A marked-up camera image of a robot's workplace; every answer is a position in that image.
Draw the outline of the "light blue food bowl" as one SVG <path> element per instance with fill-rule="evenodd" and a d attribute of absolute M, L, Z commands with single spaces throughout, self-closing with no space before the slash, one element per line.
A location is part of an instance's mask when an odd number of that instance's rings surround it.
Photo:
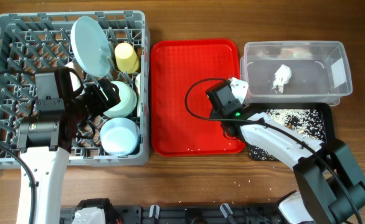
<path fill-rule="evenodd" d="M 112 118 L 100 130 L 102 148 L 112 156 L 131 154 L 138 145 L 140 129 L 127 118 Z"/>

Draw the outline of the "white plastic fork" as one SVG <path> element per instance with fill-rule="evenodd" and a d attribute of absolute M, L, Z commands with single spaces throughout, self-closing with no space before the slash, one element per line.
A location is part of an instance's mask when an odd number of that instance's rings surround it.
<path fill-rule="evenodd" d="M 141 74 L 137 74 L 135 78 L 135 88 L 136 88 L 136 95 L 137 95 L 137 107 L 136 107 L 136 116 L 139 118 L 141 116 Z"/>

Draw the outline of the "yellow plastic cup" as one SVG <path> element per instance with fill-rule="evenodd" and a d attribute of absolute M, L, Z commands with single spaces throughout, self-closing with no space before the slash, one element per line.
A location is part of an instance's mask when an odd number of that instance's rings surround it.
<path fill-rule="evenodd" d="M 140 67 L 138 56 L 129 43 L 120 43 L 115 47 L 116 66 L 120 72 L 134 73 Z"/>

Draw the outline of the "light blue plate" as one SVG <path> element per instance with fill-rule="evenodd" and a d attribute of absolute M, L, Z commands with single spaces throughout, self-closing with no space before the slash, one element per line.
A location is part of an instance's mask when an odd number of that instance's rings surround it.
<path fill-rule="evenodd" d="M 88 16 L 77 19 L 70 40 L 74 57 L 84 72 L 104 77 L 110 71 L 108 39 L 96 20 Z"/>

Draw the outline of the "white napkin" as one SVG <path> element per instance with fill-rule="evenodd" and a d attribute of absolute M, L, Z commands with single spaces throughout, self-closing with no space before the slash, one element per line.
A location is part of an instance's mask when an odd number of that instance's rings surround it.
<path fill-rule="evenodd" d="M 289 82 L 292 77 L 291 69 L 282 64 L 281 67 L 274 74 L 274 81 L 272 88 L 278 88 L 279 93 L 283 93 L 284 86 Z"/>

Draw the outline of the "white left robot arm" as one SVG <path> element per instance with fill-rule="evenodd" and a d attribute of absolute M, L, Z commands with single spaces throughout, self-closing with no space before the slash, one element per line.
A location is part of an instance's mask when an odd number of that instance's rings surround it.
<path fill-rule="evenodd" d="M 62 184 L 72 141 L 78 127 L 120 102 L 119 89 L 107 78 L 73 89 L 68 67 L 45 68 L 34 73 L 37 99 L 35 116 L 23 118 L 17 138 L 20 151 L 21 192 L 18 223 L 58 223 Z"/>

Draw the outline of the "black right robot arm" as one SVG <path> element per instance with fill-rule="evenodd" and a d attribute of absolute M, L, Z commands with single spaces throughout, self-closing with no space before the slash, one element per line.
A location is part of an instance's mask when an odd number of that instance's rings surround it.
<path fill-rule="evenodd" d="M 339 139 L 308 138 L 244 108 L 229 82 L 206 90 L 216 119 L 230 137 L 257 146 L 289 167 L 298 191 L 278 205 L 288 223 L 344 223 L 365 206 L 365 175 Z"/>

